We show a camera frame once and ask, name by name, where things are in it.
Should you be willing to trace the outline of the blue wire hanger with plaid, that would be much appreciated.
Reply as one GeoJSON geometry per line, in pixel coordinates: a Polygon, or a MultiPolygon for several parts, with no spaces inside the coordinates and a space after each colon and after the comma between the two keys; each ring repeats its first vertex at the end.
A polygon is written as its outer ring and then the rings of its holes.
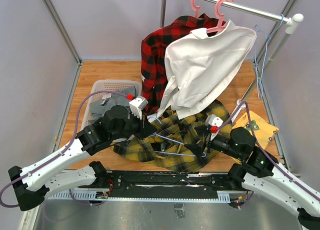
{"type": "MultiPolygon", "coordinates": [[[[149,123],[152,123],[153,121],[158,121],[159,123],[161,123],[161,121],[155,117],[155,115],[150,115],[147,117],[147,120],[149,123]]],[[[165,137],[165,136],[162,136],[158,133],[153,133],[151,136],[157,136],[157,137],[160,137],[164,140],[168,140],[168,141],[172,141],[174,143],[178,143],[179,145],[183,145],[185,146],[184,143],[180,142],[180,141],[177,141],[177,140],[174,140],[174,139],[171,139],[171,138],[168,138],[168,137],[165,137]]],[[[192,156],[192,157],[196,157],[196,155],[194,154],[184,154],[184,153],[172,153],[172,152],[165,152],[165,151],[156,151],[158,153],[162,153],[162,154],[169,154],[169,155],[178,155],[178,156],[192,156]]],[[[207,154],[205,152],[202,153],[202,155],[200,156],[200,158],[205,158],[207,156],[207,154]]]]}

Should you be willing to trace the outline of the yellow plaid flannel shirt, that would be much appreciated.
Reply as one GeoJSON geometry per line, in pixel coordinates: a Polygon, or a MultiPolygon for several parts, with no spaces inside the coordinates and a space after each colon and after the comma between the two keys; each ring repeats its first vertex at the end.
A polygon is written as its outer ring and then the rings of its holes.
{"type": "MultiPolygon", "coordinates": [[[[211,114],[215,114],[223,121],[226,121],[230,117],[225,106],[220,101],[215,100],[201,112],[181,120],[178,119],[176,111],[168,109],[159,118],[161,123],[155,120],[152,122],[152,125],[156,127],[157,133],[162,136],[184,144],[195,144],[205,140],[206,136],[198,133],[196,128],[204,125],[207,117],[211,114]]],[[[198,171],[218,154],[218,151],[213,149],[211,152],[208,152],[207,148],[205,148],[205,158],[158,153],[157,151],[193,154],[183,145],[164,140],[157,136],[150,136],[144,139],[134,137],[131,140],[117,144],[113,148],[113,151],[129,160],[179,172],[198,171]]]]}

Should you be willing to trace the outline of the grey button-up shirt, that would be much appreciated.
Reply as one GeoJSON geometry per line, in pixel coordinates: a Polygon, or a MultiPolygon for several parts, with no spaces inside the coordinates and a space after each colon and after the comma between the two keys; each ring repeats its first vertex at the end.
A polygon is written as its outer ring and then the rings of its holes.
{"type": "Polygon", "coordinates": [[[103,93],[102,96],[89,104],[89,112],[91,117],[89,119],[89,124],[93,124],[96,120],[102,117],[106,111],[110,110],[115,105],[120,105],[126,107],[130,110],[129,100],[124,96],[111,93],[103,93]]]}

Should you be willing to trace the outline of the white shirt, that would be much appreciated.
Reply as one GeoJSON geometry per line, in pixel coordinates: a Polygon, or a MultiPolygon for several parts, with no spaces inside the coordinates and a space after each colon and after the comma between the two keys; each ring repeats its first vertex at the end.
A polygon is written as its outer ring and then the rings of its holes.
{"type": "Polygon", "coordinates": [[[214,36],[199,28],[172,42],[165,50],[167,86],[156,115],[170,108],[183,119],[204,110],[236,76],[256,38],[255,30],[228,21],[214,36]]]}

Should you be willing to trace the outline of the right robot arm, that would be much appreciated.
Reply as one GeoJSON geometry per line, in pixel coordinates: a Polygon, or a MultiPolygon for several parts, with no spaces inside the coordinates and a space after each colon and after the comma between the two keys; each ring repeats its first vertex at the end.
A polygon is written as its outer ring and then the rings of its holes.
{"type": "Polygon", "coordinates": [[[233,190],[245,189],[285,208],[306,229],[320,227],[320,193],[293,175],[273,155],[260,149],[243,127],[206,141],[185,145],[197,157],[214,149],[240,161],[233,164],[226,183],[233,190]]]}

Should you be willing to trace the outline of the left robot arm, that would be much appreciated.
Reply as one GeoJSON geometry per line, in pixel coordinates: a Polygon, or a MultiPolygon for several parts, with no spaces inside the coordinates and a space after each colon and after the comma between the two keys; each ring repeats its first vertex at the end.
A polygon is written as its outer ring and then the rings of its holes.
{"type": "Polygon", "coordinates": [[[62,170],[110,147],[113,141],[128,140],[131,136],[144,139],[156,130],[145,115],[135,116],[124,106],[113,106],[65,147],[28,167],[13,166],[8,170],[17,207],[27,211],[40,205],[62,186],[56,182],[62,170]]]}

